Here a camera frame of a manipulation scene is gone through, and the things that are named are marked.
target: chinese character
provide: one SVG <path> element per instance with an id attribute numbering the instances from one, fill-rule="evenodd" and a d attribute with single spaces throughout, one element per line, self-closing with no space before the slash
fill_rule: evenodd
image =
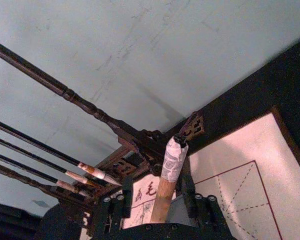
<path id="1" fill-rule="evenodd" d="M 151 192 L 151 191 L 153 190 L 153 188 L 152 188 L 152 184 L 153 184 L 153 183 L 154 183 L 154 182 L 152 181 L 152 182 L 150 182 L 150 184 L 148 185 L 148 191 L 146 192 L 146 195 L 152 196 L 152 195 L 155 195 L 155 194 L 157 193 L 157 190 Z"/>
<path id="2" fill-rule="evenodd" d="M 138 200 L 141 200 L 141 197 L 142 197 L 141 188 L 139 188 L 139 191 L 138 191 L 138 194 L 135 198 L 135 201 L 137 202 Z"/>

